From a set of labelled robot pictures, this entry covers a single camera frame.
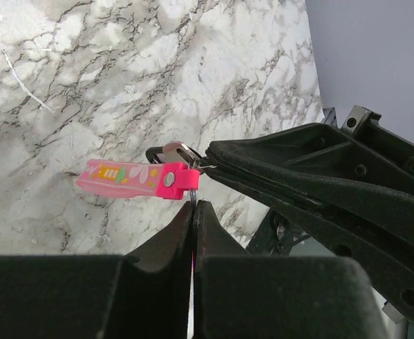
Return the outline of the black head silver key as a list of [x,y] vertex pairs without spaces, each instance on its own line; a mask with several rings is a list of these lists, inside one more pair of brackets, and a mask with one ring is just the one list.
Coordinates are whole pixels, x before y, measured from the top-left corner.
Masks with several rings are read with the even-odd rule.
[[192,165],[201,160],[201,156],[181,141],[172,141],[164,146],[148,148],[145,152],[149,163],[162,164],[183,162]]

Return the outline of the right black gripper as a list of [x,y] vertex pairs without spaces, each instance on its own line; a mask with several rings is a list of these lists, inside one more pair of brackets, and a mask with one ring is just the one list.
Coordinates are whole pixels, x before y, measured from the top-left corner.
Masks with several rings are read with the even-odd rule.
[[355,105],[341,129],[307,124],[214,141],[207,175],[270,207],[338,256],[414,322],[414,143]]

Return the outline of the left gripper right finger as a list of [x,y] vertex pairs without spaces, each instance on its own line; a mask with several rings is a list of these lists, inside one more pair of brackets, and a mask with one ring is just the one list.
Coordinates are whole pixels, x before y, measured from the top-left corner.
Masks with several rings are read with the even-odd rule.
[[248,254],[209,202],[194,217],[196,338],[373,338],[375,306],[349,258]]

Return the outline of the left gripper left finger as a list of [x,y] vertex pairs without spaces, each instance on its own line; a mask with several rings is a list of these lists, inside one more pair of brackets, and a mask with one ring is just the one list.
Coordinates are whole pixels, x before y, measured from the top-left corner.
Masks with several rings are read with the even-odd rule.
[[0,256],[0,338],[185,338],[192,213],[126,255]]

